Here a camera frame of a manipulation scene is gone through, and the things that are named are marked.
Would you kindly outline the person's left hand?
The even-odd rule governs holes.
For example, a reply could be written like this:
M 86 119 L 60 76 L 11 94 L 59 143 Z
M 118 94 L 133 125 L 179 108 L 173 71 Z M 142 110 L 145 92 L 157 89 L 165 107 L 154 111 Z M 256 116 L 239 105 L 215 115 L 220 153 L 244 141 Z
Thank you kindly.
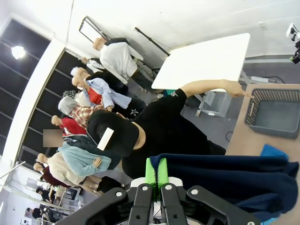
M 226 81 L 225 90 L 232 97 L 245 96 L 248 98 L 254 98 L 250 92 L 243 90 L 242 86 L 238 82 Z

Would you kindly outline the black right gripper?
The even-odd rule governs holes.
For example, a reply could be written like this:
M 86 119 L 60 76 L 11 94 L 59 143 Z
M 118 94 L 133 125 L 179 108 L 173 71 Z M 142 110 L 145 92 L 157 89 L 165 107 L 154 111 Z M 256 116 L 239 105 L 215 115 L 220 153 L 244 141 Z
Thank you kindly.
M 297 64 L 297 63 L 300 62 L 300 55 L 299 55 L 299 53 L 300 53 L 300 40 L 297 41 L 297 42 L 295 43 L 295 48 L 296 48 L 297 50 L 296 50 L 296 52 L 295 52 L 295 55 L 293 55 L 293 56 L 291 57 L 291 61 L 292 61 L 294 64 Z

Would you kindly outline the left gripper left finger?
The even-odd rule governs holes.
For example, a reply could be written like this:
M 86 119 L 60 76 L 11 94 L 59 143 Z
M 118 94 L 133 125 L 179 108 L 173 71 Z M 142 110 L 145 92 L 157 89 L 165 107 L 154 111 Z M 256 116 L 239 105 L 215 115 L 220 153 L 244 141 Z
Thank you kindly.
M 115 187 L 87 206 L 57 222 L 58 225 L 147 225 L 153 202 L 155 171 L 146 160 L 145 177 L 135 179 L 139 184 L 128 191 Z

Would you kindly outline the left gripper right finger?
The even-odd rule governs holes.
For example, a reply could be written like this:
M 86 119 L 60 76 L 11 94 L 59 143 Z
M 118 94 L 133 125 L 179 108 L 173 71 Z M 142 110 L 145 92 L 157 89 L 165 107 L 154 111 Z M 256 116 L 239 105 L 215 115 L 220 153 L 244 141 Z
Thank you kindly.
M 201 186 L 185 190 L 171 182 L 167 161 L 160 159 L 157 167 L 157 187 L 162 204 L 162 216 L 169 225 L 259 225 L 250 213 L 232 205 Z

